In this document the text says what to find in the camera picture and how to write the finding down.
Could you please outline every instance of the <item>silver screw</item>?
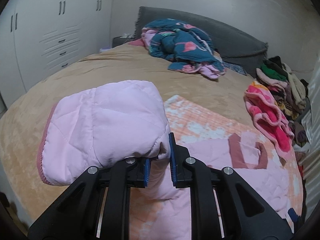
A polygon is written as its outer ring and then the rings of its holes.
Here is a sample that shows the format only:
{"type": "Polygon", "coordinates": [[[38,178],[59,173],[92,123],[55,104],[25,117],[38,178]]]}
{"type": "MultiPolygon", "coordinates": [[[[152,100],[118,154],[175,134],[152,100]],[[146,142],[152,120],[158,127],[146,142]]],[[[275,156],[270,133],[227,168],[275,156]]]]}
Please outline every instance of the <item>silver screw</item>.
{"type": "Polygon", "coordinates": [[[134,157],[130,157],[130,158],[126,158],[125,159],[125,162],[128,163],[128,164],[132,164],[136,161],[136,159],[134,157]]]}
{"type": "Polygon", "coordinates": [[[192,158],[192,157],[186,158],[186,163],[194,164],[195,162],[196,162],[195,158],[192,158]]]}
{"type": "Polygon", "coordinates": [[[233,173],[233,169],[230,168],[230,167],[225,167],[225,168],[223,169],[223,172],[224,172],[225,174],[230,175],[230,174],[233,173]]]}
{"type": "Polygon", "coordinates": [[[88,173],[90,174],[95,174],[97,171],[98,171],[97,167],[94,167],[94,166],[88,169],[88,173]]]}

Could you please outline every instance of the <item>tan blanket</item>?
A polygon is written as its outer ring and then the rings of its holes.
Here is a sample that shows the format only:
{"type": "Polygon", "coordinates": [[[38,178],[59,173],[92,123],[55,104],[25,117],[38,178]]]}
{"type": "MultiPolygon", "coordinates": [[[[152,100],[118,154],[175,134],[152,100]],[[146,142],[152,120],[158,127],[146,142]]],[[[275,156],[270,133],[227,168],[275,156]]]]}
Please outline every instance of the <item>tan blanket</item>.
{"type": "Polygon", "coordinates": [[[0,159],[31,219],[37,219],[65,189],[44,184],[36,168],[37,149],[51,107],[65,96],[110,82],[147,80],[156,85],[163,101],[178,94],[253,127],[243,101],[251,77],[228,70],[215,82],[198,74],[169,71],[168,65],[164,59],[149,56],[143,47],[124,44],[55,73],[8,109],[0,120],[0,159]]]}

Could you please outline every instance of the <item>headboard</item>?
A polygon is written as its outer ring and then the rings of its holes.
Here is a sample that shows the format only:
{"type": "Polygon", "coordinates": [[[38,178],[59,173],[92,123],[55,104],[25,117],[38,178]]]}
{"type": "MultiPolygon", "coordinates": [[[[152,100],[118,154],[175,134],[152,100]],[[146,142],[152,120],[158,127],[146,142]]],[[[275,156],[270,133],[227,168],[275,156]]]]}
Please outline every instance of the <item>headboard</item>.
{"type": "Polygon", "coordinates": [[[182,20],[204,30],[212,38],[214,47],[224,61],[242,66],[253,77],[256,76],[255,69],[267,57],[267,43],[223,22],[171,9],[140,7],[135,39],[141,37],[141,30],[147,23],[166,18],[182,20]]]}

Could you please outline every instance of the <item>green cloth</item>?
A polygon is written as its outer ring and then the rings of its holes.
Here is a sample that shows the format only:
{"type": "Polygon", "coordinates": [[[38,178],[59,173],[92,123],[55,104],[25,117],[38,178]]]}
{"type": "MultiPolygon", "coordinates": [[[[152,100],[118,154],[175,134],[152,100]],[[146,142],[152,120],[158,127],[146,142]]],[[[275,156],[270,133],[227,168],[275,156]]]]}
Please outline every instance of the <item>green cloth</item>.
{"type": "Polygon", "coordinates": [[[262,72],[265,73],[269,78],[276,79],[276,80],[281,80],[281,81],[287,81],[285,76],[280,75],[277,71],[268,68],[264,64],[262,64],[260,68],[261,68],[262,72]]]}

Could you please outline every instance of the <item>white wardrobe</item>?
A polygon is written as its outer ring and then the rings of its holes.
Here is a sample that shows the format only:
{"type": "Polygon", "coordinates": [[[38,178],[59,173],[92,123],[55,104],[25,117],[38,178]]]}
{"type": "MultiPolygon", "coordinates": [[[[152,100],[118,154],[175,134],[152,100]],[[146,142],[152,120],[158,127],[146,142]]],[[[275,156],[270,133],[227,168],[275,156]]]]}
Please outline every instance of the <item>white wardrobe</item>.
{"type": "Polygon", "coordinates": [[[109,46],[112,0],[9,0],[0,15],[7,107],[39,81],[109,46]]]}

